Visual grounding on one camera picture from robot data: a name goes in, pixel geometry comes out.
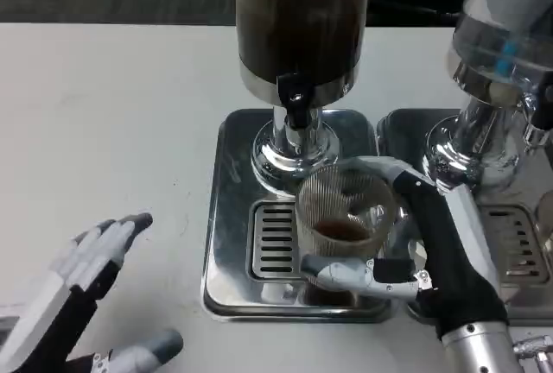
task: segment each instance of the dark liquid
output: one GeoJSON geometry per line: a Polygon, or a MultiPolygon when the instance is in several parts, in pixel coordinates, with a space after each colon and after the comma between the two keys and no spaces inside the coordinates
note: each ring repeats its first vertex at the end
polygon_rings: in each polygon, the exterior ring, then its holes
{"type": "Polygon", "coordinates": [[[314,85],[351,71],[366,0],[237,0],[240,57],[262,79],[301,73],[314,85]]]}
{"type": "Polygon", "coordinates": [[[340,241],[362,241],[370,237],[369,231],[360,224],[347,220],[322,220],[314,229],[332,239],[340,241]]]}

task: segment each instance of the drip tray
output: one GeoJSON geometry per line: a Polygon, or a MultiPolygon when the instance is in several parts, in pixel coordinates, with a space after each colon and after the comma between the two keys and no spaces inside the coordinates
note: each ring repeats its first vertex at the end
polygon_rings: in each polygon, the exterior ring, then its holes
{"type": "MultiPolygon", "coordinates": [[[[407,161],[422,171],[427,133],[438,121],[458,113],[393,111],[378,124],[380,154],[407,161]]],[[[523,127],[524,121],[516,123],[513,135],[521,136],[523,127]]],[[[522,153],[521,139],[517,145],[522,153]]],[[[476,198],[490,253],[499,271],[501,298],[515,326],[553,326],[553,234],[547,213],[538,213],[550,210],[544,195],[553,193],[552,164],[553,159],[538,150],[524,159],[515,181],[506,190],[480,193],[476,198]]]]}
{"type": "Polygon", "coordinates": [[[530,216],[522,207],[485,205],[480,207],[480,215],[490,254],[505,287],[542,285],[549,280],[530,216]]]}
{"type": "MultiPolygon", "coordinates": [[[[205,308],[229,319],[379,322],[391,303],[327,293],[299,271],[294,201],[267,191],[251,167],[251,142],[272,110],[233,112],[219,129],[202,278],[205,308]]],[[[375,155],[374,133],[355,111],[324,110],[342,158],[375,155]]]]}
{"type": "Polygon", "coordinates": [[[294,204],[262,202],[253,213],[251,272],[259,280],[299,281],[294,204]]]}

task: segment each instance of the metal base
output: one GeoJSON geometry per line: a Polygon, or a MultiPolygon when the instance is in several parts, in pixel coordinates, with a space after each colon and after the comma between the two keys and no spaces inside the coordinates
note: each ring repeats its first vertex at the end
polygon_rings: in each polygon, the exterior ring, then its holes
{"type": "Polygon", "coordinates": [[[301,141],[303,147],[299,153],[299,147],[290,147],[286,130],[280,131],[281,141],[275,141],[275,134],[278,133],[274,126],[275,118],[257,133],[251,163],[257,178],[268,190],[292,197],[298,185],[314,168],[336,162],[340,155],[338,137],[328,124],[320,123],[318,118],[315,121],[314,130],[309,131],[313,136],[301,141]]]}
{"type": "MultiPolygon", "coordinates": [[[[205,308],[232,319],[378,322],[391,303],[327,293],[299,274],[294,203],[256,178],[251,147],[272,110],[233,112],[219,129],[202,278],[205,308]]],[[[340,157],[375,155],[371,125],[355,111],[323,111],[340,157]]]]}
{"type": "Polygon", "coordinates": [[[457,116],[438,122],[428,133],[423,170],[436,185],[449,191],[461,183],[480,190],[501,190],[517,172],[518,151],[514,139],[505,135],[501,150],[484,154],[462,153],[453,144],[457,116]]]}
{"type": "MultiPolygon", "coordinates": [[[[378,124],[381,155],[391,155],[423,171],[428,133],[453,110],[397,110],[378,124]]],[[[513,135],[521,136],[524,123],[513,135]]],[[[523,152],[522,141],[516,142],[523,152]]],[[[513,183],[501,192],[481,193],[476,202],[492,258],[500,271],[501,295],[511,323],[553,326],[553,168],[543,150],[521,158],[513,183]]],[[[425,319],[416,306],[410,312],[425,319]]]]}

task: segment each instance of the white table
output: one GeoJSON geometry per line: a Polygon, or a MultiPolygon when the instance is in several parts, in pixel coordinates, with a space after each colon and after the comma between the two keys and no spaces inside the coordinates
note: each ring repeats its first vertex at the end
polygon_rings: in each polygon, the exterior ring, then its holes
{"type": "MultiPolygon", "coordinates": [[[[460,106],[444,62],[451,33],[369,28],[359,81],[334,106],[373,124],[399,107],[460,106]]],[[[69,237],[149,211],[154,225],[75,354],[173,326],[185,350],[163,372],[447,371],[433,329],[402,313],[380,325],[239,324],[201,308],[218,127],[264,106],[241,83],[234,28],[0,25],[0,302],[69,237]]]]}

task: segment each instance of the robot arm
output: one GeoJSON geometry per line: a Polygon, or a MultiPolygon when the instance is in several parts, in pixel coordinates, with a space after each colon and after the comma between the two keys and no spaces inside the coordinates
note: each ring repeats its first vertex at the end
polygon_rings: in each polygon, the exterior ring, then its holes
{"type": "Polygon", "coordinates": [[[147,373],[176,356],[178,332],[102,357],[93,354],[66,362],[82,332],[115,282],[124,254],[136,236],[152,224],[148,213],[108,220],[71,241],[48,270],[32,300],[0,348],[2,373],[89,372],[147,373]]]}
{"type": "Polygon", "coordinates": [[[522,372],[498,294],[497,271],[467,187],[441,194],[431,180],[402,161],[353,161],[386,179],[407,202],[423,237],[425,270],[413,274],[400,269],[404,262],[389,262],[382,271],[378,260],[323,258],[324,262],[312,256],[303,258],[302,269],[331,288],[417,300],[435,319],[438,338],[456,372],[522,372]]]}

